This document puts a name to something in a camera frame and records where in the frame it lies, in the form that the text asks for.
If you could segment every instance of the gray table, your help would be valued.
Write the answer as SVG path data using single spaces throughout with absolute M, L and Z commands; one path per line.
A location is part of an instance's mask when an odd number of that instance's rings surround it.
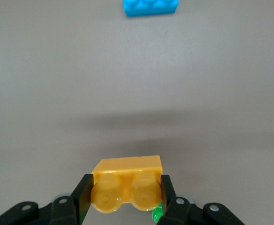
M 274 0 L 0 0 L 0 214 L 102 158 L 159 154 L 178 193 L 274 225 Z M 123 205 L 86 225 L 154 224 Z

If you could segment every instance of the metal bolt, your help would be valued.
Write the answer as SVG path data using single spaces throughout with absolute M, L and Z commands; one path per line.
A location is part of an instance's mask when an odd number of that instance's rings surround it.
M 177 198 L 176 203 L 182 205 L 185 203 L 185 201 L 182 198 Z
M 67 202 L 67 199 L 66 199 L 66 198 L 62 198 L 62 199 L 59 201 L 60 204 L 63 204 L 63 203 L 65 203 L 65 202 Z
M 216 205 L 210 205 L 210 210 L 212 210 L 213 212 L 218 212 L 220 209 Z
M 25 205 L 21 208 L 22 211 L 29 210 L 31 208 L 30 205 Z

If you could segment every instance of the blue block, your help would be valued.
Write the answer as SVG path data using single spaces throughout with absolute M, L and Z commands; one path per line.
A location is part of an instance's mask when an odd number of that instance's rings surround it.
M 178 0 L 123 0 L 127 16 L 174 13 Z

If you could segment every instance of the orange toy block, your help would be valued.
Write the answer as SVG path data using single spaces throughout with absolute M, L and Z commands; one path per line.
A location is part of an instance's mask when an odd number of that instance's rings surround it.
M 92 172 L 91 202 L 103 213 L 116 211 L 122 203 L 152 210 L 161 202 L 162 172 L 159 156 L 102 159 Z

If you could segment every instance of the yellow lego brick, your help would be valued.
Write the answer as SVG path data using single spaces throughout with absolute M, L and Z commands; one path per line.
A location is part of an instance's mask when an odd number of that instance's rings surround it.
M 159 156 L 102 159 L 92 172 L 91 202 L 104 213 L 116 211 L 122 203 L 152 210 L 161 202 L 162 172 Z

